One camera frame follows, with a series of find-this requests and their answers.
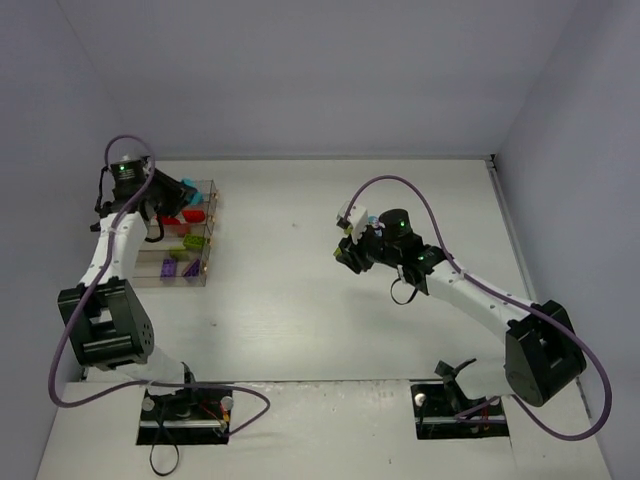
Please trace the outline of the clear acrylic sorting container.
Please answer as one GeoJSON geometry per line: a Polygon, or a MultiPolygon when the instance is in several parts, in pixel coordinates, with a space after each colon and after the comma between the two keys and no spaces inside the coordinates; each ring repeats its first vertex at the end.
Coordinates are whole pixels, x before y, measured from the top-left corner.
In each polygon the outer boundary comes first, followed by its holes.
{"type": "MultiPolygon", "coordinates": [[[[211,247],[213,245],[214,227],[216,225],[216,210],[219,200],[219,191],[212,180],[193,180],[197,184],[197,188],[204,196],[204,202],[200,205],[187,206],[185,209],[198,209],[205,212],[207,219],[203,223],[189,224],[191,233],[194,235],[204,236],[207,239],[207,245],[200,250],[189,250],[190,259],[187,261],[178,261],[177,276],[168,280],[160,279],[160,271],[162,261],[170,257],[168,250],[170,247],[183,246],[183,238],[175,235],[175,226],[163,226],[158,222],[158,218],[154,218],[149,226],[149,237],[160,238],[157,243],[145,242],[139,250],[136,260],[132,284],[136,288],[161,288],[161,287],[203,287],[206,285],[209,257],[211,247]],[[183,278],[183,269],[193,260],[201,260],[201,273],[196,278],[183,278]]],[[[182,224],[188,224],[184,221],[181,212],[174,218],[179,219],[182,224]]]]}

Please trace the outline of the purple half-round brick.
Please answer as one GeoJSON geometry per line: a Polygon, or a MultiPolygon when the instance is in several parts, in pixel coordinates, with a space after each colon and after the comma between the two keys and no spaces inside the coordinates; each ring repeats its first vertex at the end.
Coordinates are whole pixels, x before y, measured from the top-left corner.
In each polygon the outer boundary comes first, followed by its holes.
{"type": "Polygon", "coordinates": [[[183,278],[196,278],[201,273],[201,260],[195,259],[191,261],[182,271],[183,278]]]}

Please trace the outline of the green curved brick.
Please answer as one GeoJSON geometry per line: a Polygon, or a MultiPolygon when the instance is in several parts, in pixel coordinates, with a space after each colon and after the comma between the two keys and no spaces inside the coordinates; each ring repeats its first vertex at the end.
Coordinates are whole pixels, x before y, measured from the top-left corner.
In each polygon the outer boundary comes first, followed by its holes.
{"type": "Polygon", "coordinates": [[[190,251],[184,246],[170,247],[168,254],[176,261],[187,261],[190,259],[190,251]]]}

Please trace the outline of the green 2x4 brick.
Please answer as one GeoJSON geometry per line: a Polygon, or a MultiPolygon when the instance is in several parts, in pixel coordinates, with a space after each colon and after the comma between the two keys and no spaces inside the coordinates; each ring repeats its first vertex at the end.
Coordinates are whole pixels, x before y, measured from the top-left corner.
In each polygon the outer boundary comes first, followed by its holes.
{"type": "Polygon", "coordinates": [[[200,250],[207,245],[207,239],[204,236],[187,234],[183,237],[182,245],[187,250],[200,250]]]}

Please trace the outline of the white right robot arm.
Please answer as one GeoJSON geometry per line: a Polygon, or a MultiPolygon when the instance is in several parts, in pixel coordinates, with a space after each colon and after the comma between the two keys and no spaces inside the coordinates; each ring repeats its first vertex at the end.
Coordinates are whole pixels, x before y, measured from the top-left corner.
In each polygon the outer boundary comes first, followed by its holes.
{"type": "Polygon", "coordinates": [[[495,295],[481,290],[454,269],[440,247],[413,232],[406,210],[392,209],[375,219],[355,206],[338,214],[337,225],[345,232],[335,252],[339,263],[356,274],[385,265],[403,283],[461,311],[504,345],[504,356],[486,364],[438,364],[437,375],[462,399],[515,394],[540,407],[585,370],[581,348],[565,334],[573,326],[559,303],[539,305],[503,290],[495,295]]]}

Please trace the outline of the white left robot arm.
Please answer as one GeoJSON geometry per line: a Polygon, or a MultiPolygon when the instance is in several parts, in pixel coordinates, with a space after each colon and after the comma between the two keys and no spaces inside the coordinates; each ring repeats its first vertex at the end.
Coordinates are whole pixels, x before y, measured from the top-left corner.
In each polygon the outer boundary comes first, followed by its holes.
{"type": "Polygon", "coordinates": [[[195,378],[157,346],[131,280],[141,247],[153,240],[151,220],[176,215],[197,191],[157,170],[147,156],[124,157],[104,169],[114,179],[113,198],[97,203],[93,228],[99,237],[86,273],[58,295],[65,324],[61,344],[72,348],[84,368],[121,371],[157,396],[173,395],[195,378]]]}

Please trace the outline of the purple sloped 2x4 brick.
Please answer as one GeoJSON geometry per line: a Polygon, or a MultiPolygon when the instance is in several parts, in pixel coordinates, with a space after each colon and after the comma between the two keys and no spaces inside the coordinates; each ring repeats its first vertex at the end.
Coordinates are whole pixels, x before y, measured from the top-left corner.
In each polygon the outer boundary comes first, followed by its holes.
{"type": "Polygon", "coordinates": [[[168,280],[177,276],[178,260],[173,257],[165,258],[162,261],[160,279],[168,280]]]}

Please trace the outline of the teal long brick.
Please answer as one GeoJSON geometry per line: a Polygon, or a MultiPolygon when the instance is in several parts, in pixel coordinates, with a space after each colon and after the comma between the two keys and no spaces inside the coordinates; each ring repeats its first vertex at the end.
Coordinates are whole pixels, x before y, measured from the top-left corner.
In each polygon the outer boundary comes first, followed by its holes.
{"type": "Polygon", "coordinates": [[[189,200],[189,206],[200,205],[204,202],[204,196],[201,191],[197,188],[197,184],[195,181],[189,178],[183,178],[181,183],[189,188],[189,193],[187,195],[187,199],[189,200]]]}

